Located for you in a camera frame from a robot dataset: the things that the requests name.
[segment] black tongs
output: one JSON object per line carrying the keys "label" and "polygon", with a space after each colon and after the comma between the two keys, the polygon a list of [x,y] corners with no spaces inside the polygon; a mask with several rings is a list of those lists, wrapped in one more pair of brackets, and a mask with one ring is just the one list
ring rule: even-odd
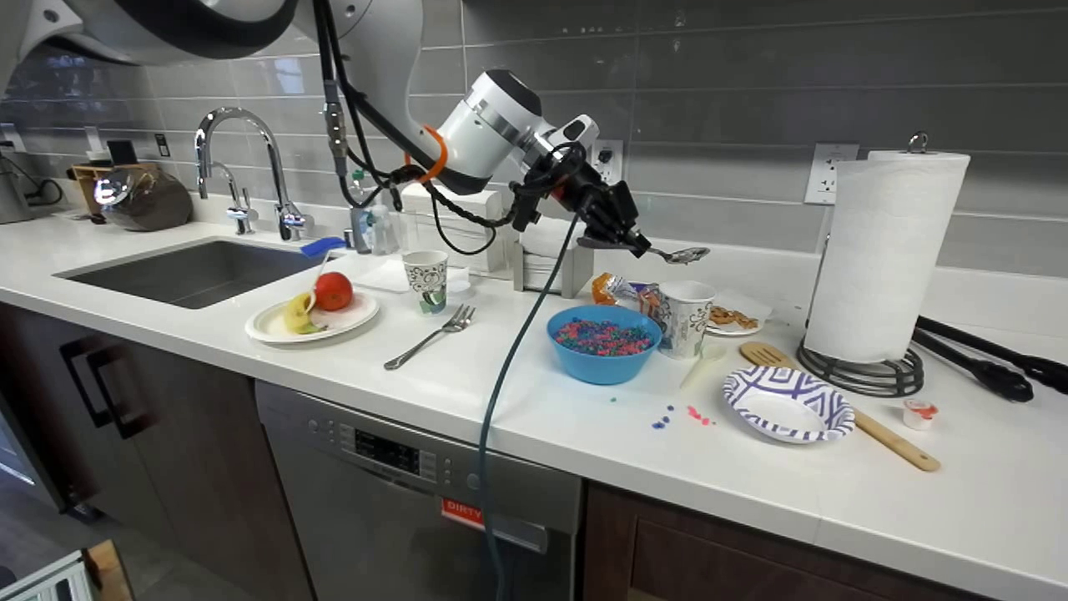
{"label": "black tongs", "polygon": [[1018,372],[1008,372],[994,362],[974,362],[974,357],[966,357],[962,351],[934,340],[934,338],[945,338],[945,340],[956,340],[956,345],[969,345],[974,351],[983,351],[991,357],[1002,357],[1014,368],[1020,368],[1029,377],[1068,396],[1068,368],[1059,363],[1059,362],[1048,362],[1048,357],[1031,357],[1031,353],[1018,353],[1018,351],[1008,351],[1002,345],[991,345],[983,338],[974,338],[969,331],[959,331],[959,328],[947,328],[942,322],[930,322],[930,319],[918,319],[913,325],[913,338],[918,345],[930,347],[934,353],[942,353],[945,362],[952,363],[962,363],[966,372],[974,374],[974,382],[1008,401],[1031,401],[1031,386],[1018,374]]}

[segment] cabinet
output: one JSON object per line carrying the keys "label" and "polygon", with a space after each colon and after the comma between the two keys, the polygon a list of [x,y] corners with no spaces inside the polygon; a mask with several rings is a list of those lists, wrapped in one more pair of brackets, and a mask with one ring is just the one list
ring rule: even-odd
{"label": "cabinet", "polygon": [[254,597],[310,597],[254,382],[0,308],[0,368],[62,498]]}
{"label": "cabinet", "polygon": [[972,601],[930,581],[623,492],[587,492],[587,601]]}

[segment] blue bowl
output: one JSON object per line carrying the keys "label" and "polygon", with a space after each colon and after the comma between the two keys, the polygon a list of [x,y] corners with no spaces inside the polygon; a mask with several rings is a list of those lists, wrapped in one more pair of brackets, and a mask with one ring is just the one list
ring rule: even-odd
{"label": "blue bowl", "polygon": [[[634,328],[646,338],[646,347],[638,353],[592,353],[592,351],[566,347],[557,340],[557,334],[572,322],[613,325],[613,328],[628,328],[628,331]],[[638,312],[623,312],[623,308],[600,308],[600,304],[566,308],[566,312],[553,315],[548,322],[548,338],[557,347],[564,374],[572,374],[575,382],[584,382],[584,386],[596,386],[596,387],[632,382],[644,368],[644,362],[660,347],[660,328],[651,319],[644,319]]]}

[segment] wall outlet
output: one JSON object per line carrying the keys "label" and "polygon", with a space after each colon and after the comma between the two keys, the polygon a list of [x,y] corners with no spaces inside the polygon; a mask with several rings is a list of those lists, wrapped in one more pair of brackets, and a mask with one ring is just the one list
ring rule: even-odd
{"label": "wall outlet", "polygon": [[813,143],[804,203],[836,202],[836,167],[856,156],[856,143]]}
{"label": "wall outlet", "polygon": [[623,181],[623,142],[596,142],[592,152],[592,164],[606,189]]}

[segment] white plate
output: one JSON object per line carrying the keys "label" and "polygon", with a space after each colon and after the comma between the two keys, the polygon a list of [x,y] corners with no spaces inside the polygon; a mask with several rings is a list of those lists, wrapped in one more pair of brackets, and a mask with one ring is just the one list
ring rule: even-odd
{"label": "white plate", "polygon": [[739,418],[789,443],[828,443],[855,432],[855,410],[842,392],[793,368],[751,368],[723,386]]}
{"label": "white plate", "polygon": [[326,340],[326,338],[339,338],[348,331],[357,331],[361,325],[366,325],[376,315],[376,300],[361,293],[357,308],[348,312],[315,312],[310,322],[320,325],[320,331],[315,334],[292,334],[282,328],[280,312],[286,304],[271,304],[259,315],[245,322],[245,334],[259,340],[259,345],[310,345],[310,340]]}
{"label": "white plate", "polygon": [[[739,312],[751,325],[739,325],[739,322],[715,325],[710,322],[715,312]],[[704,322],[707,328],[704,331],[715,334],[715,338],[751,338],[751,334],[756,334],[765,328],[765,322],[767,322],[767,308],[762,300],[751,300],[743,293],[723,292],[723,293],[710,296],[707,322]]]}

